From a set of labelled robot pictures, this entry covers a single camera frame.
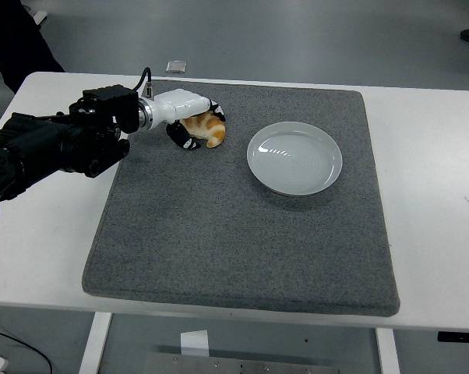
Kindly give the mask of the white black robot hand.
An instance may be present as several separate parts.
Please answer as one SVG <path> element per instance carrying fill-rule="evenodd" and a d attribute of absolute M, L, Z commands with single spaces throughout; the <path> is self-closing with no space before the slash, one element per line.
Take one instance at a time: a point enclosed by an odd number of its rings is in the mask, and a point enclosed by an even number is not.
<path fill-rule="evenodd" d="M 194 150 L 197 140 L 206 140 L 207 148 L 222 144 L 226 136 L 221 106 L 207 97 L 183 89 L 161 93 L 151 106 L 151 127 L 166 123 L 166 133 L 180 148 Z"/>

